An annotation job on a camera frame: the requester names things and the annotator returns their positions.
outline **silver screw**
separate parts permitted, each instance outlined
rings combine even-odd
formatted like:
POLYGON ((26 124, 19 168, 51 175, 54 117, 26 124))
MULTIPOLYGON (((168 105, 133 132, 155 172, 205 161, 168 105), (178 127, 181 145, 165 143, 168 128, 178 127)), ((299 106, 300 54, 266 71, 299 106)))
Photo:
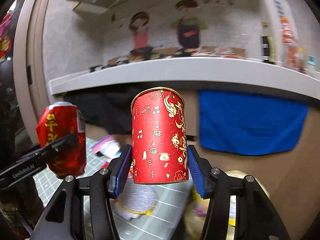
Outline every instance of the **silver screw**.
POLYGON ((99 171, 99 173, 101 174, 101 175, 105 175, 105 174, 107 174, 109 172, 109 170, 107 169, 107 168, 103 168, 103 169, 101 169, 100 171, 99 171))
POLYGON ((66 176, 65 180, 66 180, 66 182, 71 182, 71 181, 73 181, 73 176, 71 176, 71 175, 66 176))
POLYGON ((218 168, 213 168, 211 170, 211 172, 214 174, 214 175, 218 175, 220 173, 220 170, 218 168))
POLYGON ((253 181, 254 181, 254 177, 252 177, 251 175, 250 175, 250 176, 246 176, 245 179, 246 179, 248 182, 253 182, 253 181))

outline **brown hair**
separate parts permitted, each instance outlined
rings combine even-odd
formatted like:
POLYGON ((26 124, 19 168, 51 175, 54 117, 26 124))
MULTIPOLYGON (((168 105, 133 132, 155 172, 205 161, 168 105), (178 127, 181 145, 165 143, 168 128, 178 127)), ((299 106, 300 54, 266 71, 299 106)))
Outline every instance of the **brown hair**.
POLYGON ((133 26, 132 24, 138 20, 139 18, 141 19, 145 19, 145 23, 143 24, 143 26, 147 25, 149 20, 150 20, 150 17, 149 17, 149 14, 147 14, 146 12, 138 12, 136 13, 135 15, 133 15, 131 17, 131 21, 130 21, 130 25, 129 25, 129 30, 132 30, 134 32, 136 32, 138 29, 137 27, 133 26))
POLYGON ((196 8, 198 7, 198 3, 195 0, 181 0, 177 2, 174 7, 178 10, 181 6, 186 8, 196 8))

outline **blue towel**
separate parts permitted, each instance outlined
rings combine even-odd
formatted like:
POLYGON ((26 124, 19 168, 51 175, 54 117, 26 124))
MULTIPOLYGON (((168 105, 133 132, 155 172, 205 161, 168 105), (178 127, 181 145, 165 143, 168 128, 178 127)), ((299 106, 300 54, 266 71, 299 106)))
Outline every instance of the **blue towel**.
POLYGON ((240 155, 292 150, 308 107, 263 95, 202 90, 199 92, 202 147, 240 155))

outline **red soda can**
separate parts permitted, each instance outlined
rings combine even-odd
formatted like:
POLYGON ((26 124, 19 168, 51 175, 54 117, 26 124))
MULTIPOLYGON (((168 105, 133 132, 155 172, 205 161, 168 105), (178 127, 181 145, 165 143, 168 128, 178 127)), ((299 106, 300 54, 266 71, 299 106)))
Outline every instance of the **red soda can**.
POLYGON ((59 153, 54 161, 47 165, 59 179, 84 173, 86 166, 85 121, 77 106, 69 102, 56 102, 48 106, 42 113, 36 131, 41 147, 67 134, 76 134, 78 136, 77 147, 59 153))
POLYGON ((173 89, 157 87, 132 101, 132 165, 137 184, 189 179, 184 101, 173 89))

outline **white shelf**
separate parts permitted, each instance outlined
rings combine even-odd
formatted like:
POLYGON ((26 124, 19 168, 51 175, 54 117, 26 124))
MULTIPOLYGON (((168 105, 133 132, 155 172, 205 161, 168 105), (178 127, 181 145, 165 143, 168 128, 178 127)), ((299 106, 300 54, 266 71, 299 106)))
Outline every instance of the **white shelf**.
POLYGON ((252 60, 181 57, 134 62, 50 80, 52 95, 121 83, 160 81, 227 82, 289 91, 320 100, 320 81, 297 71, 252 60))

